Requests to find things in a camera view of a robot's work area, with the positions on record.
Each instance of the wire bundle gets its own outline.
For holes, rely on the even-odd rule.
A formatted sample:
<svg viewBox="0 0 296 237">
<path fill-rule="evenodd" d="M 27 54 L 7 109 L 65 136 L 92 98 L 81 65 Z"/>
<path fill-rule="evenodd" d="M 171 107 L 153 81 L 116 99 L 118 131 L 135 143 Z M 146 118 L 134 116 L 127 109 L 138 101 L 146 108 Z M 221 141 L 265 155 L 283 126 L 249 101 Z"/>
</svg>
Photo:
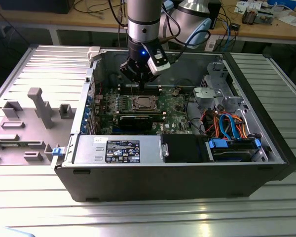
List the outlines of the wire bundle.
<svg viewBox="0 0 296 237">
<path fill-rule="evenodd" d="M 231 30 L 230 30 L 229 25 L 231 24 L 231 19 L 227 16 L 223 5 L 221 6 L 221 9 L 223 10 L 223 14 L 219 13 L 219 16 L 217 17 L 217 20 L 223 22 L 223 27 L 226 30 L 226 32 L 225 32 L 222 40 L 220 41 L 220 43 L 217 44 L 216 48 L 214 48 L 213 51 L 216 51 L 218 48 L 221 50 L 221 48 L 224 47 L 222 51 L 225 52 L 230 46 L 232 46 L 232 48 L 231 48 L 231 51 L 232 51 L 234 45 L 236 44 L 238 32 L 234 30 L 235 36 L 234 36 L 234 38 L 230 39 Z M 226 36 L 227 36 L 227 41 L 223 44 L 222 42 L 223 42 L 223 40 L 225 39 Z"/>
<path fill-rule="evenodd" d="M 203 116 L 201 117 L 201 121 L 203 121 L 203 118 L 205 117 L 205 114 L 210 114 L 211 111 L 205 111 Z M 210 137 L 216 137 L 216 138 L 223 138 L 227 140 L 231 140 L 231 137 L 228 135 L 228 130 L 231 127 L 232 135 L 235 139 L 239 138 L 248 138 L 245 132 L 245 125 L 244 121 L 242 121 L 241 118 L 239 118 L 236 115 L 232 115 L 227 112 L 219 111 L 215 113 L 212 111 L 213 116 L 213 125 L 211 125 L 206 131 L 205 134 Z M 226 130 L 224 130 L 223 127 L 223 121 L 230 122 L 229 126 Z M 215 129 L 215 132 L 209 135 L 208 133 L 212 130 L 212 128 Z"/>
</svg>

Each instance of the blue cable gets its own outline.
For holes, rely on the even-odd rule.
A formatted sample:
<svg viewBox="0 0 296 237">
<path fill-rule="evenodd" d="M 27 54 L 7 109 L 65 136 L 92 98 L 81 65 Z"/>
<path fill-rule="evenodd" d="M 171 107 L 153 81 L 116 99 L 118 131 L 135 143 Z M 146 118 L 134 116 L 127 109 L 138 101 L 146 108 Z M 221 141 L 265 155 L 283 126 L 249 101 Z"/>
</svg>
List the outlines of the blue cable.
<svg viewBox="0 0 296 237">
<path fill-rule="evenodd" d="M 232 119 L 232 117 L 230 115 L 227 115 L 227 114 L 223 114 L 221 116 L 221 118 L 219 119 L 219 128 L 221 129 L 222 134 L 225 135 L 228 140 L 231 140 L 231 137 L 229 137 L 229 135 L 227 133 L 225 133 L 225 131 L 223 129 L 222 121 L 223 121 L 223 118 L 225 116 L 229 117 L 230 124 L 231 124 L 232 134 L 233 134 L 233 136 L 234 136 L 235 139 L 238 139 L 239 138 L 239 134 L 238 134 L 238 132 L 236 130 L 235 122 Z"/>
<path fill-rule="evenodd" d="M 227 42 L 226 42 L 226 44 L 225 44 L 225 47 L 222 49 L 222 51 L 225 52 L 225 50 L 227 49 L 227 46 L 228 46 L 228 44 L 229 44 L 229 39 L 230 39 L 230 28 L 229 28 L 227 22 L 225 22 L 225 21 L 222 21 L 222 22 L 225 23 L 225 25 L 226 25 L 226 27 L 227 27 L 227 32 L 228 32 Z"/>
</svg>

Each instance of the wooden workbench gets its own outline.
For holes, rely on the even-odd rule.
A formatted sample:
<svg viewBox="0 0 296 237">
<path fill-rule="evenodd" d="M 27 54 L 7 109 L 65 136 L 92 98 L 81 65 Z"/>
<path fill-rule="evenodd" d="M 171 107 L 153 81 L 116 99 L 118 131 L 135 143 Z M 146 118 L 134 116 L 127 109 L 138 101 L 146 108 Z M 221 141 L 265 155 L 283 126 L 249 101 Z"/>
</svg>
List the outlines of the wooden workbench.
<svg viewBox="0 0 296 237">
<path fill-rule="evenodd" d="M 233 12 L 237 0 L 222 0 L 224 9 L 227 16 L 233 23 L 241 25 L 239 30 L 239 36 L 243 37 L 254 37 L 254 38 L 269 38 L 269 39 L 282 39 L 282 40 L 296 40 L 296 26 L 291 26 L 278 19 L 274 19 L 272 25 L 268 24 L 253 24 L 246 25 L 242 24 L 242 14 Z M 225 34 L 225 29 L 222 26 L 222 22 L 217 22 L 215 28 L 211 30 L 212 34 L 221 35 Z"/>
<path fill-rule="evenodd" d="M 88 5 L 103 3 L 106 0 L 88 0 Z M 278 42 L 296 44 L 296 27 L 275 19 L 272 25 L 254 24 L 245 25 L 241 23 L 241 14 L 234 14 L 234 7 L 237 0 L 222 0 L 227 15 L 232 22 L 240 24 L 238 40 L 243 41 L 262 41 L 262 42 Z M 113 5 L 118 5 L 118 0 L 113 0 Z M 101 5 L 92 8 L 92 10 L 101 10 L 108 8 L 109 5 Z M 86 11 L 84 2 L 77 5 L 77 8 Z M 96 31 L 96 32 L 117 32 L 118 24 L 115 22 L 111 11 L 105 10 L 102 13 L 103 20 L 87 13 L 81 13 L 73 8 L 68 14 L 55 14 L 45 12 L 28 12 L 28 11 L 7 11 L 1 10 L 3 16 L 14 26 L 45 28 L 50 31 L 54 44 L 60 44 L 57 30 L 80 30 L 80 31 Z M 0 17 L 0 25 L 7 23 Z M 225 34 L 225 29 L 221 22 L 217 22 L 215 28 L 211 30 L 211 40 L 218 40 Z"/>
</svg>

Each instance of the black cable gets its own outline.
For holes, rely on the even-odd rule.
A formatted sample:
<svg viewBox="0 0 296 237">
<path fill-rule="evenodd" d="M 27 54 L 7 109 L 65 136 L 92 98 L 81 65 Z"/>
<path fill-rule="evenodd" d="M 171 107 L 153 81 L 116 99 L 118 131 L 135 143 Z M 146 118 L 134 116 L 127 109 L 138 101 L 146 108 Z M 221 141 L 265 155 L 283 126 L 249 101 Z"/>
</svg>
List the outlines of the black cable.
<svg viewBox="0 0 296 237">
<path fill-rule="evenodd" d="M 120 0 L 118 15 L 119 15 L 120 12 L 121 12 L 120 20 L 122 21 L 122 19 L 123 19 L 122 0 Z M 119 37 L 119 35 L 120 35 L 120 25 L 118 25 L 118 31 L 117 31 L 118 46 L 120 47 L 120 37 Z"/>
<path fill-rule="evenodd" d="M 207 33 L 208 34 L 208 37 L 207 39 L 204 39 L 201 43 L 199 44 L 202 44 L 204 42 L 206 42 L 210 37 L 211 37 L 211 33 L 208 31 L 208 30 L 199 30 L 199 31 L 196 31 L 194 32 L 191 37 L 188 39 L 188 41 L 186 42 L 186 44 L 184 45 L 183 49 L 181 50 L 181 52 L 179 53 L 179 55 L 177 56 L 176 60 L 178 60 L 182 54 L 184 53 L 184 51 L 186 50 L 186 48 L 188 47 L 188 44 L 191 42 L 191 40 L 199 33 Z"/>
<path fill-rule="evenodd" d="M 12 24 L 1 13 L 0 13 L 0 16 L 2 17 L 3 20 L 6 21 L 6 23 L 8 23 L 15 30 L 16 33 L 18 33 L 18 35 L 26 42 L 27 45 L 30 45 L 30 43 L 20 34 L 20 32 L 16 30 L 14 26 L 12 26 Z"/>
<path fill-rule="evenodd" d="M 121 27 L 123 27 L 123 28 L 127 27 L 127 24 L 122 24 L 122 23 L 118 20 L 118 18 L 117 18 L 117 16 L 116 16 L 115 12 L 114 12 L 114 10 L 113 10 L 113 6 L 112 6 L 112 3 L 111 3 L 111 0 L 108 0 L 108 1 L 109 1 L 110 9 L 111 9 L 111 12 L 112 12 L 112 14 L 113 14 L 113 17 L 114 17 L 115 21 L 116 21 Z"/>
<path fill-rule="evenodd" d="M 166 17 L 167 17 L 167 23 L 168 23 L 168 26 L 169 26 L 169 31 L 171 33 L 172 36 L 174 36 L 172 30 L 171 30 L 171 26 L 170 26 L 170 21 L 169 21 L 169 18 L 174 22 L 174 24 L 176 24 L 176 26 L 178 27 L 178 32 L 177 34 L 175 35 L 175 37 L 179 36 L 179 34 L 181 33 L 181 27 L 180 25 L 178 24 L 178 22 L 167 12 L 167 8 L 166 6 L 164 5 L 164 3 L 162 4 L 162 9 L 163 9 L 163 12 L 164 14 L 166 14 Z"/>
<path fill-rule="evenodd" d="M 185 107 L 185 113 L 186 113 L 187 122 L 190 122 L 191 125 L 193 127 L 195 127 L 199 133 L 204 134 L 203 131 L 199 127 L 197 127 L 194 123 L 192 123 L 192 120 L 194 120 L 194 119 L 200 119 L 200 118 L 192 118 L 192 119 L 189 119 L 189 117 L 188 117 L 187 108 L 188 108 L 188 103 L 189 103 L 189 100 L 190 100 L 192 94 L 193 94 L 193 91 L 190 93 L 190 95 L 189 95 L 189 97 L 187 99 L 186 107 Z"/>
<path fill-rule="evenodd" d="M 167 24 L 168 24 L 168 27 L 169 27 L 169 31 L 170 31 L 170 34 L 171 36 L 174 36 L 174 40 L 180 44 L 183 44 L 184 46 L 197 46 L 197 45 L 200 45 L 202 44 L 203 42 L 201 43 L 185 43 L 185 42 L 182 42 L 180 41 L 179 39 L 177 39 L 177 36 L 181 33 L 181 27 L 180 25 L 178 24 L 178 22 L 167 12 L 166 10 L 166 7 L 164 4 L 162 4 L 162 9 L 164 11 L 164 13 L 166 14 L 166 19 L 167 19 Z M 176 26 L 178 27 L 178 32 L 176 35 L 173 34 L 172 32 L 172 29 L 171 29 L 171 25 L 170 25 L 170 21 L 169 21 L 169 18 L 176 24 Z"/>
<path fill-rule="evenodd" d="M 221 9 L 223 10 L 224 14 L 219 13 L 219 15 L 224 16 L 224 17 L 226 18 L 225 22 L 227 23 L 227 25 L 230 26 L 230 24 L 231 24 L 231 19 L 227 16 L 226 11 L 225 11 L 223 5 L 221 6 Z M 224 21 L 224 19 L 222 19 L 221 17 L 219 17 L 219 18 L 217 17 L 217 20 Z M 221 50 L 222 46 L 225 46 L 226 43 L 227 43 L 227 42 L 225 42 L 225 44 L 222 45 L 222 42 L 223 42 L 224 38 L 225 38 L 226 35 L 227 35 L 227 29 L 224 27 L 224 25 L 222 25 L 222 26 L 223 26 L 223 28 L 226 30 L 226 32 L 225 32 L 223 38 L 221 39 L 220 43 L 217 44 L 216 48 L 214 48 L 213 51 L 216 51 L 216 50 L 218 49 L 218 47 L 219 47 L 220 50 Z"/>
<path fill-rule="evenodd" d="M 2 46 L 7 50 L 8 54 L 15 60 L 20 60 L 20 57 L 23 55 L 23 53 L 19 52 L 18 50 L 16 50 L 15 48 L 12 48 L 12 47 L 9 47 L 7 45 L 4 44 L 4 38 L 0 37 L 0 43 L 2 44 Z M 10 50 L 20 54 L 20 56 L 16 56 L 16 55 L 13 55 Z"/>
<path fill-rule="evenodd" d="M 178 83 L 183 81 L 183 80 L 187 80 L 189 83 L 191 83 L 192 86 L 196 87 L 196 85 L 194 84 L 194 82 L 192 82 L 192 80 L 188 79 L 188 78 L 182 78 L 176 81 L 174 86 L 178 86 Z"/>
<path fill-rule="evenodd" d="M 101 12 L 101 11 L 106 11 L 106 10 L 109 10 L 110 9 L 110 7 L 108 7 L 108 8 L 105 8 L 105 9 L 101 9 L 101 10 L 97 10 L 97 11 L 81 11 L 81 10 L 79 10 L 79 9 L 77 9 L 76 8 L 76 5 L 78 4 L 78 3 L 80 3 L 80 2 L 82 2 L 83 0 L 79 0 L 79 1 L 77 1 L 75 4 L 74 4 L 74 9 L 76 10 L 76 11 L 78 11 L 78 12 L 81 12 L 81 13 L 98 13 L 98 12 Z M 99 5 L 103 5 L 103 4 L 95 4 L 95 5 L 91 5 L 91 6 L 89 6 L 89 9 L 90 8 L 92 8 L 92 7 L 94 7 L 94 6 L 99 6 Z"/>
<path fill-rule="evenodd" d="M 123 8 L 124 8 L 124 17 L 126 17 L 125 0 L 123 0 Z M 126 33 L 126 46 L 128 47 L 128 32 L 127 32 L 127 29 L 125 29 L 125 33 Z"/>
</svg>

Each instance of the gray plastic post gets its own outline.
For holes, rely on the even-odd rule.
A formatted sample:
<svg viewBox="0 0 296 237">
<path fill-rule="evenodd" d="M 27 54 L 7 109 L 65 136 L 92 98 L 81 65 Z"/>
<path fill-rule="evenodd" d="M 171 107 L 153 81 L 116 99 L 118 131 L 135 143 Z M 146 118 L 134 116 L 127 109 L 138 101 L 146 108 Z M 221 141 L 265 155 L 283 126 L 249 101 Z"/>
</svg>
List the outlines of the gray plastic post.
<svg viewBox="0 0 296 237">
<path fill-rule="evenodd" d="M 45 103 L 41 97 L 41 88 L 31 87 L 28 92 L 28 97 L 33 100 L 37 112 L 40 114 L 40 118 L 43 121 L 45 128 L 49 129 L 53 126 L 53 121 L 50 118 L 49 112 L 46 109 Z"/>
</svg>

